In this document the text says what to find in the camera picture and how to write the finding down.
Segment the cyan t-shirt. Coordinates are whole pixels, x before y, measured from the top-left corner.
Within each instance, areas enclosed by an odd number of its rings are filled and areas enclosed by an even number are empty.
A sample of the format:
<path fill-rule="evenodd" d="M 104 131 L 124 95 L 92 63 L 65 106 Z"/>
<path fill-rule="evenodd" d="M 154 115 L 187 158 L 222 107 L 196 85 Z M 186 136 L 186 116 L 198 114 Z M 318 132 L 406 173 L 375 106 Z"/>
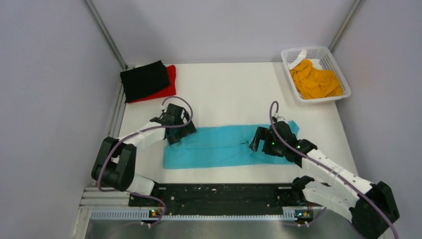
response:
<path fill-rule="evenodd" d="M 263 144 L 249 148 L 258 127 L 268 124 L 199 127 L 197 132 L 164 148 L 163 168 L 197 169 L 249 165 L 291 165 L 284 157 L 265 154 Z"/>

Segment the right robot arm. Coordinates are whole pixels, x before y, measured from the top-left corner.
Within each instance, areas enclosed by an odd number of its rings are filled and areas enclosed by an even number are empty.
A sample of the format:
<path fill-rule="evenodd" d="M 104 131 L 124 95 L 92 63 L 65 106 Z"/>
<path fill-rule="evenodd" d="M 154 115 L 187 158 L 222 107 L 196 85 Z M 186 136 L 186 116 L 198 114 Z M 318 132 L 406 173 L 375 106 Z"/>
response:
<path fill-rule="evenodd" d="M 341 215 L 366 239 L 377 239 L 400 218 L 392 192 L 386 183 L 373 183 L 330 160 L 307 139 L 297 139 L 285 121 L 259 126 L 250 149 L 283 157 L 307 171 L 308 176 L 292 182 L 292 199 L 298 205 L 315 203 Z"/>

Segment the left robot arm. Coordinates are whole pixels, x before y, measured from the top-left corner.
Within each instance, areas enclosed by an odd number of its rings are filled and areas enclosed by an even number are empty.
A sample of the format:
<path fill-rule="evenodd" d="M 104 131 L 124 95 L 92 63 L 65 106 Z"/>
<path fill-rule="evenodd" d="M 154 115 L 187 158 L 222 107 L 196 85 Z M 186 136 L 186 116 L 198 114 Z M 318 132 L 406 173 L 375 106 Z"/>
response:
<path fill-rule="evenodd" d="M 167 141 L 175 144 L 197 130 L 192 121 L 193 110 L 175 104 L 166 106 L 159 117 L 144 127 L 121 138 L 106 137 L 100 146 L 91 177 L 100 192 L 125 192 L 139 197 L 148 206 L 164 202 L 159 199 L 157 183 L 135 173 L 137 153 L 151 145 Z"/>

